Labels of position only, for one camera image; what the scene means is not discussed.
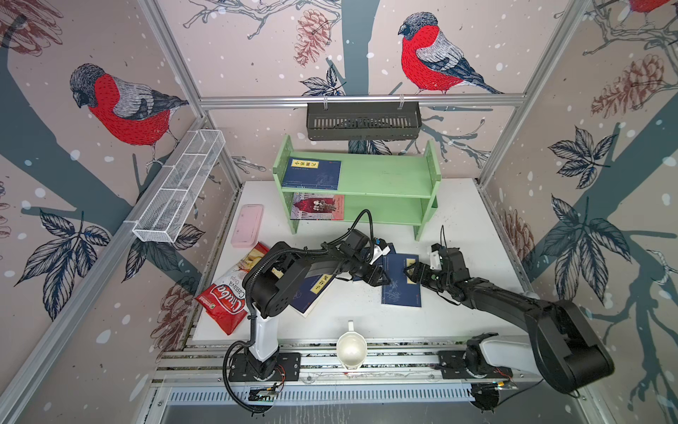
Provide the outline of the pink red illustrated book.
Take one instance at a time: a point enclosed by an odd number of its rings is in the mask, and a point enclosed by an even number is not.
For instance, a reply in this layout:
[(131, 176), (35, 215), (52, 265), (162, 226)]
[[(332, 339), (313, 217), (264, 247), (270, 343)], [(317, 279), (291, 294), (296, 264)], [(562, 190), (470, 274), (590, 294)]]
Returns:
[(343, 221), (344, 196), (293, 194), (290, 217), (294, 221)]

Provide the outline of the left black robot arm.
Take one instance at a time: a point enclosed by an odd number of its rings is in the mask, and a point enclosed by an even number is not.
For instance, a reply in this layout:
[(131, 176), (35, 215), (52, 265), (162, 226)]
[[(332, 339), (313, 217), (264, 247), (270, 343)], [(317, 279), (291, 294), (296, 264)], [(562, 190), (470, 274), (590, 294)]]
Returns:
[(245, 343), (249, 357), (263, 364), (277, 356), (277, 316), (291, 305), (307, 279), (347, 273), (370, 286), (388, 285), (390, 278), (378, 261), (390, 252), (385, 240), (356, 229), (318, 249), (276, 243), (243, 282), (250, 321), (250, 339)]

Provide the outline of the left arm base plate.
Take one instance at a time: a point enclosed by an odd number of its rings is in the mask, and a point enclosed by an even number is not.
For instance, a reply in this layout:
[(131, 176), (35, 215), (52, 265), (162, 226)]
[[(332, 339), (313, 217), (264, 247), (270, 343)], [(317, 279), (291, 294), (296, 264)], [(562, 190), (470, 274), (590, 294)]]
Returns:
[(297, 382), (301, 368), (299, 353), (275, 353), (265, 361), (257, 360), (252, 353), (237, 353), (227, 367), (230, 383)]

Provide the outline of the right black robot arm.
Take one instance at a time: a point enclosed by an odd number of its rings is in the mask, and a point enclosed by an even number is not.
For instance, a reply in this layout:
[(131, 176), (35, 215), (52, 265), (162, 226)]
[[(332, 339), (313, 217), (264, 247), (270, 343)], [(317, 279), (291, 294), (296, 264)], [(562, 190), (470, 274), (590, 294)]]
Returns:
[(492, 314), (527, 335), (526, 353), (512, 354), (501, 347), (492, 362), (490, 353), (483, 349), (487, 364), (538, 374), (561, 393), (614, 374), (612, 357), (572, 301), (539, 300), (503, 289), (487, 279), (472, 277), (459, 249), (440, 244), (432, 249), (440, 268), (416, 261), (404, 268), (411, 281), (439, 295), (448, 293), (450, 303)]

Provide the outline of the blue book yellow label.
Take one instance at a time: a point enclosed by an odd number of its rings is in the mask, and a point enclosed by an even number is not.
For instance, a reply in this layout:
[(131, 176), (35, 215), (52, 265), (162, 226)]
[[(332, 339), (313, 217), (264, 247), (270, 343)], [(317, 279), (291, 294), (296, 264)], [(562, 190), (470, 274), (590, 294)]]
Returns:
[(341, 165), (340, 161), (290, 158), (282, 179), (282, 186), (337, 190)]
[(407, 277), (405, 269), (415, 264), (415, 254), (389, 253), (382, 258), (382, 265), (390, 284), (381, 289), (381, 304), (395, 307), (421, 307), (420, 285)]

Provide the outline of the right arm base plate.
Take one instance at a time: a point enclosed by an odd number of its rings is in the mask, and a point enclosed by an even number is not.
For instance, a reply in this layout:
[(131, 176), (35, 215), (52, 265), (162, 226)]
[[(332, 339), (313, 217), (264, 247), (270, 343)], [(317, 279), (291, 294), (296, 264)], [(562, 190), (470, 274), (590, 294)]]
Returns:
[(465, 351), (439, 351), (437, 353), (439, 363), (434, 369), (441, 372), (445, 380), (462, 379), (492, 379), (512, 380), (513, 372), (506, 367), (492, 367), (482, 362), (475, 369), (470, 369), (466, 364)]

